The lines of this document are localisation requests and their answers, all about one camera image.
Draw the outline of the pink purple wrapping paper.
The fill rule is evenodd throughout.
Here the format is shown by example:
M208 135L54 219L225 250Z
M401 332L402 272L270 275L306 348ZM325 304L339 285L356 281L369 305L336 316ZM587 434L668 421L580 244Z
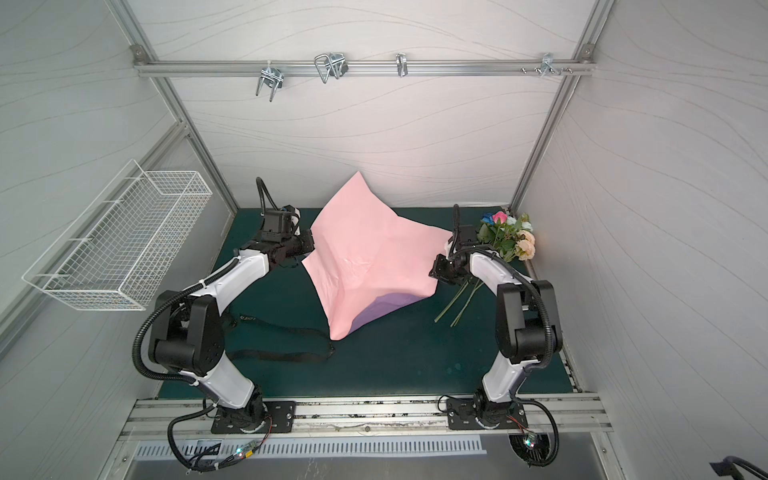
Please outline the pink purple wrapping paper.
M432 296L429 275L451 233L396 214L356 173L311 226L303 266L339 341L368 323Z

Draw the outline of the pink fake flower stem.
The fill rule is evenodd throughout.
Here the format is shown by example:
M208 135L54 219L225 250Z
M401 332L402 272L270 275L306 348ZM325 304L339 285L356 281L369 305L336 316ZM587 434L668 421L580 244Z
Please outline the pink fake flower stem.
M511 237L511 227L507 225L507 219L509 215L504 211L500 210L496 214L492 215L495 221L494 225L488 225L481 221L480 226L477 230L477 235L479 237L479 242L483 245L490 245L496 249L502 246L502 243L506 240L508 240ZM460 209L457 205L453 208L453 235L451 240L449 241L453 246L454 241L454 235L455 231L457 230L457 227L460 226ZM453 305L462 297L465 291L469 291L469 296L466 299L464 305L461 307L460 311L457 313L456 317L451 323L451 327L456 326L459 321L461 320L465 310L471 303L474 295L476 292L482 287L480 280L466 280L460 284L459 289L456 291L454 296L451 298L451 300L447 303L447 305L443 308L443 310L435 317L434 322L439 322L447 313L448 311L453 307Z

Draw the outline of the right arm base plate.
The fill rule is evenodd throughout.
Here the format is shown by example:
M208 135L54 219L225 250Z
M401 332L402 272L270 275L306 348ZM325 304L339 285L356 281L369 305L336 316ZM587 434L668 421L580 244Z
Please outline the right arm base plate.
M437 408L446 416L450 430L528 430L524 408L512 402L443 395L437 400Z

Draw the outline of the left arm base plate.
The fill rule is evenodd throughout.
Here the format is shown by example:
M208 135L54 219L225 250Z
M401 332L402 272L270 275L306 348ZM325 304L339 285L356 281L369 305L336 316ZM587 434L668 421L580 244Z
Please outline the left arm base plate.
M212 434L290 433L296 403L258 400L243 409L217 407Z

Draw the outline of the mint fake flower stem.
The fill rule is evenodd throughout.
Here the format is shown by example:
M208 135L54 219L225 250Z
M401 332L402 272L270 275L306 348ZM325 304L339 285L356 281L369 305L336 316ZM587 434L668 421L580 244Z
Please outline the mint fake flower stem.
M514 231L533 231L533 227L528 214L522 214L519 218L509 216L507 219L507 225L510 226Z

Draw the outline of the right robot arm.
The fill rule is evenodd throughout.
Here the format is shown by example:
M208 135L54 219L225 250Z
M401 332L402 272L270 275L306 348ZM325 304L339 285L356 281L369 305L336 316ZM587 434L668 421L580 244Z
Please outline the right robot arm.
M518 398L521 386L533 371L548 367L562 348L554 288L480 247L439 254L430 276L450 284L473 277L495 294L498 354L471 401L471 412L481 428L498 428L524 411Z

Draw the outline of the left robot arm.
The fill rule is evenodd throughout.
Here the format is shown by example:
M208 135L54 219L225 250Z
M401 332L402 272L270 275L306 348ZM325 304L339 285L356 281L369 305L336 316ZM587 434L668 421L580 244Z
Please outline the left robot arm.
M213 400L233 425L254 430L267 416L262 394L225 352L224 313L253 283L283 261L314 250L309 230L263 234L209 276L161 294L132 345L137 372L191 385Z

